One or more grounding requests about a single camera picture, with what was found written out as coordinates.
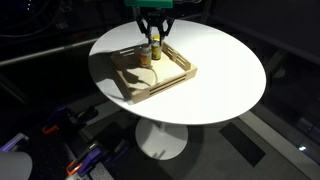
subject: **cable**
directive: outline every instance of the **cable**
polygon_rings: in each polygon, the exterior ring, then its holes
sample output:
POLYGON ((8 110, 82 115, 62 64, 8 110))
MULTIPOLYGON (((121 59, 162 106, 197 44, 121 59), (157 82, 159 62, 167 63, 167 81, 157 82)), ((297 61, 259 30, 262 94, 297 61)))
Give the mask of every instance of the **cable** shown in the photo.
POLYGON ((202 0, 194 1, 193 3, 201 3, 202 0))
POLYGON ((35 34, 38 34, 46 29, 48 29, 50 26, 52 26, 52 24, 55 23, 55 21, 57 20, 57 18, 59 17, 60 15, 60 7, 61 7, 61 3, 58 7, 58 10, 55 14, 55 16, 52 18, 52 21, 50 23, 48 23, 45 27, 43 27, 42 29, 39 29, 35 32, 32 32, 32 33, 29 33, 29 34, 22 34, 22 35, 7 35, 7 34, 0 34, 0 37, 5 37, 5 38, 21 38, 21 37, 28 37, 28 36, 32 36, 32 35, 35 35, 35 34))
POLYGON ((19 24, 15 24, 15 25, 12 25, 12 26, 8 26, 8 27, 4 27, 4 28, 1 28, 1 30, 8 30, 8 29, 13 29, 13 28, 16 28, 16 27, 20 27, 24 24, 27 24, 28 22, 30 22, 31 20, 37 18, 45 9, 46 7, 48 6, 50 0, 47 0, 44 5, 41 7, 41 9, 36 13, 34 14, 32 17, 30 17, 29 19, 26 19, 25 21, 23 22, 20 22, 19 24))

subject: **table top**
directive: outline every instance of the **table top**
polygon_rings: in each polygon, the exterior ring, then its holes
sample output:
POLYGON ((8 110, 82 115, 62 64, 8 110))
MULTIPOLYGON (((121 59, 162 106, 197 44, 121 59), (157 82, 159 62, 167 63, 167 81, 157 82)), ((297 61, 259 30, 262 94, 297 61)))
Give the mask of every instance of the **table top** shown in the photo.
POLYGON ((110 63, 111 52, 147 43, 136 22, 101 36, 89 56, 89 71, 99 89, 120 107, 160 122, 197 125, 229 120, 262 97, 266 77, 256 55, 215 28, 176 20, 164 40, 198 67, 194 78, 137 104, 123 97, 110 63))

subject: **bottle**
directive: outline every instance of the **bottle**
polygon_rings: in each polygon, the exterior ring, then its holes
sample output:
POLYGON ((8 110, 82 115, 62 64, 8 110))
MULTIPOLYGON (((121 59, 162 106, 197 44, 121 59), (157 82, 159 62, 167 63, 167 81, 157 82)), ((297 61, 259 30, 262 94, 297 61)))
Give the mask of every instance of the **bottle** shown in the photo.
POLYGON ((148 44, 143 44, 140 47, 140 66, 150 67, 151 66, 151 49, 148 44))
POLYGON ((162 47, 160 44, 160 36, 155 35, 153 36, 153 41, 152 41, 152 56, 151 58, 153 60, 159 60, 161 59, 161 52, 162 52, 162 47))

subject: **green robot part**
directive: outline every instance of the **green robot part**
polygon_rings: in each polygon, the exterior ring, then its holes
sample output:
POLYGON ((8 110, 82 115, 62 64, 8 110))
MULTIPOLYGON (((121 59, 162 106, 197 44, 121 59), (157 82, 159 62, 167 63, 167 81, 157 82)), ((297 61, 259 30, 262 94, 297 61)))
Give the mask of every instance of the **green robot part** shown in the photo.
POLYGON ((124 0, 126 6, 172 8, 173 0, 124 0))

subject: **table leg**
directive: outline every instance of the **table leg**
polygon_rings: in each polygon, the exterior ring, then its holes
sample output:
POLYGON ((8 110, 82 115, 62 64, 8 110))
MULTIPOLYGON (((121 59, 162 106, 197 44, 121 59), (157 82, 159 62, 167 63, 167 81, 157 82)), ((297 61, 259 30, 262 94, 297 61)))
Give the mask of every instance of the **table leg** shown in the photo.
POLYGON ((160 127, 142 118, 136 128, 136 140, 141 150, 149 157, 166 160, 179 155, 188 141, 185 125, 161 123, 160 127))

